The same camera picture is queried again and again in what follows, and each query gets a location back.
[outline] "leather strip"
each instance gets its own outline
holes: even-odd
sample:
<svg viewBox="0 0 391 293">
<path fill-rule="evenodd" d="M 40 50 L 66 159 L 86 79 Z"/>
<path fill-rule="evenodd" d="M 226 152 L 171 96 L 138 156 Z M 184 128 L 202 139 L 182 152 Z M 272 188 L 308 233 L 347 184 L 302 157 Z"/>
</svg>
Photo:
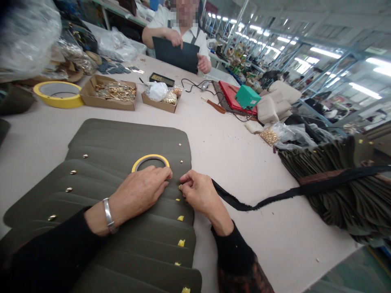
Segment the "leather strip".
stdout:
<svg viewBox="0 0 391 293">
<path fill-rule="evenodd" d="M 228 203 L 230 206 L 237 209 L 238 211 L 248 212 L 248 211 L 258 210 L 276 201 L 293 198 L 297 195 L 316 196 L 319 193 L 336 188 L 337 186 L 346 184 L 352 180 L 356 180 L 367 176 L 375 176 L 378 173 L 387 172 L 387 171 L 391 171 L 391 166 L 360 167 L 360 168 L 347 169 L 344 172 L 342 172 L 340 175 L 333 177 L 331 179 L 292 188 L 279 195 L 266 198 L 263 201 L 259 202 L 256 206 L 249 206 L 245 203 L 241 203 L 236 197 L 226 192 L 224 188 L 222 188 L 219 184 L 217 184 L 216 181 L 214 181 L 213 179 L 212 182 L 218 195 L 223 200 L 225 200 L 226 203 Z"/>
</svg>

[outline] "green device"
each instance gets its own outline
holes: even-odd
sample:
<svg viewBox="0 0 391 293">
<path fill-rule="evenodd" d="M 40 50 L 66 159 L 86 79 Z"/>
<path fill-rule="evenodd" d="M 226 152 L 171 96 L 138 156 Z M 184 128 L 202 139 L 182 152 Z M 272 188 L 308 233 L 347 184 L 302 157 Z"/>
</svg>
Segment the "green device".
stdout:
<svg viewBox="0 0 391 293">
<path fill-rule="evenodd" d="M 261 100 L 261 97 L 249 86 L 242 85 L 235 99 L 243 109 L 250 108 L 252 110 Z"/>
</svg>

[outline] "spool of tape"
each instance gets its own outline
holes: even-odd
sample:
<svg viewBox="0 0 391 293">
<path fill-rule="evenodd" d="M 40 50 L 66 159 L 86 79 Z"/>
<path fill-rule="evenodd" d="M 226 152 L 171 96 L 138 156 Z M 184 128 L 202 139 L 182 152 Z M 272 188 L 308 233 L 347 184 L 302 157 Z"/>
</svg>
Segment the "spool of tape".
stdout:
<svg viewBox="0 0 391 293">
<path fill-rule="evenodd" d="M 79 92 L 81 87 L 64 81 L 46 81 L 34 87 L 34 92 L 49 106 L 63 109 L 84 105 Z"/>
<path fill-rule="evenodd" d="M 142 163 L 144 163 L 144 162 L 147 161 L 147 160 L 151 160 L 151 159 L 158 159 L 158 160 L 162 161 L 162 162 L 164 163 L 164 165 L 166 165 L 166 167 L 170 167 L 170 164 L 169 164 L 169 162 L 167 161 L 167 159 L 166 159 L 165 157 L 163 157 L 163 156 L 161 156 L 161 155 L 155 155 L 155 154 L 153 154 L 153 155 L 146 155 L 146 156 L 144 156 L 144 157 L 141 157 L 140 159 L 138 159 L 138 160 L 134 163 L 133 168 L 132 168 L 132 173 L 133 173 L 133 172 L 137 172 L 139 166 L 140 166 Z"/>
</svg>

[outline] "white shirt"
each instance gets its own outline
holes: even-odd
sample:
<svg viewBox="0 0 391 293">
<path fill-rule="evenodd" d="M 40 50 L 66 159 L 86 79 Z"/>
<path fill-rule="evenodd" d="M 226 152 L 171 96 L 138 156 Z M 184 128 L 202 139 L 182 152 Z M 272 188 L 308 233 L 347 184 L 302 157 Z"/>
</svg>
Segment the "white shirt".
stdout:
<svg viewBox="0 0 391 293">
<path fill-rule="evenodd" d="M 167 27 L 168 21 L 171 20 L 171 29 L 176 30 L 180 35 L 179 30 L 179 24 L 176 20 L 176 12 L 170 12 L 166 7 L 163 7 L 159 5 L 158 11 L 155 13 L 155 17 L 153 20 L 147 25 L 148 28 L 161 28 L 161 27 Z M 208 60 L 211 58 L 209 57 L 209 49 L 206 45 L 206 33 L 204 33 L 202 30 L 200 30 L 200 33 L 198 34 L 198 25 L 195 24 L 192 26 L 187 32 L 184 33 L 182 36 L 182 40 L 186 43 L 191 43 L 193 40 L 193 37 L 196 37 L 194 45 L 199 46 L 200 48 L 200 55 L 208 57 Z M 155 50 L 148 49 L 148 55 L 156 58 L 155 56 Z"/>
</svg>

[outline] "silver bracelet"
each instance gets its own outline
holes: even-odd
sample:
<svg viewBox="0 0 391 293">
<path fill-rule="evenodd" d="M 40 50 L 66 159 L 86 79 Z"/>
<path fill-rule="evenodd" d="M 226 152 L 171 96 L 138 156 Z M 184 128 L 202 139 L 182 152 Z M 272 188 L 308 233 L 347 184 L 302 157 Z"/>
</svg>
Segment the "silver bracelet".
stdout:
<svg viewBox="0 0 391 293">
<path fill-rule="evenodd" d="M 107 221 L 107 226 L 109 227 L 110 233 L 111 234 L 116 234 L 118 232 L 118 228 L 114 226 L 114 221 L 111 217 L 110 213 L 110 207 L 109 207 L 109 199 L 105 198 L 103 200 L 103 204 L 105 206 L 105 213 L 106 213 L 106 221 Z"/>
</svg>

